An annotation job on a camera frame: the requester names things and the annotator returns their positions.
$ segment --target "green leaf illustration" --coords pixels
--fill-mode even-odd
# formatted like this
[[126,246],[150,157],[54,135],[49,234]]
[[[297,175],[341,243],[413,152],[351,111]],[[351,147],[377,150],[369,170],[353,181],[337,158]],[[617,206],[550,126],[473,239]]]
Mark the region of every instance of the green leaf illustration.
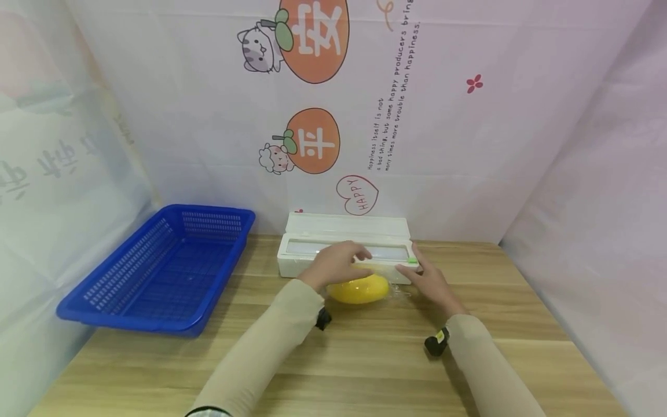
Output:
[[296,153],[296,142],[291,137],[286,137],[283,145],[287,148],[287,153],[294,155]]
[[290,52],[294,47],[294,35],[285,23],[278,23],[275,26],[275,40],[283,51]]
[[278,13],[275,14],[276,23],[287,23],[288,19],[289,19],[289,12],[287,11],[287,9],[280,9]]

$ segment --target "yellow mango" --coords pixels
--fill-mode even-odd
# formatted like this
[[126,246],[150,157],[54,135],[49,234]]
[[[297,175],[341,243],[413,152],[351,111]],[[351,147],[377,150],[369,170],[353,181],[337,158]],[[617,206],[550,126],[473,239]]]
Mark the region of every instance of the yellow mango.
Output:
[[381,300],[389,293],[389,282],[373,274],[360,280],[332,284],[327,292],[334,300],[345,304],[366,304]]

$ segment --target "wooden table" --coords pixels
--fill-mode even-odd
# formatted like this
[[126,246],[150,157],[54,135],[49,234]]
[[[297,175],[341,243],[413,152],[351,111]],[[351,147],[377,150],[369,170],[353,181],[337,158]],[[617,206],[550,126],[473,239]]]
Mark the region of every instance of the wooden table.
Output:
[[[31,417],[182,417],[234,342],[285,284],[279,238],[255,236],[198,339],[99,329]],[[614,397],[510,259],[496,245],[424,242],[423,253],[493,335],[549,416],[624,416]],[[256,416],[476,416],[451,356],[429,360],[442,326],[405,287],[366,306],[327,301],[333,322],[313,330],[277,373]]]

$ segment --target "arm sleeve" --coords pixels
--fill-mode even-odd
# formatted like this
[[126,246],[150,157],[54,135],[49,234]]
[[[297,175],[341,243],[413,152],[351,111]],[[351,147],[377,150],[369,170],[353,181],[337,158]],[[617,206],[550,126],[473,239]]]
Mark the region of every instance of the arm sleeve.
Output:
[[193,408],[249,416],[287,355],[315,326],[323,306],[324,299],[307,284],[288,282],[213,371]]
[[481,417],[545,416],[479,319],[459,314],[446,327],[452,356],[468,381]]

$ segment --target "hand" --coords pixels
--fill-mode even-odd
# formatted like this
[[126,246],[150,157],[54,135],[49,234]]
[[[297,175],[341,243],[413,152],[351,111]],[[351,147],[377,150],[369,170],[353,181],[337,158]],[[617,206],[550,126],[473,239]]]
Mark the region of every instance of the hand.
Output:
[[409,279],[426,298],[435,303],[444,312],[447,319],[456,314],[470,314],[452,291],[450,285],[447,284],[442,271],[422,255],[416,244],[412,244],[412,251],[415,253],[424,273],[419,275],[403,265],[396,266],[398,272]]
[[352,266],[354,256],[360,261],[373,258],[365,247],[346,240],[319,251],[313,263],[297,279],[319,292],[329,284],[339,284],[372,275],[373,270]]

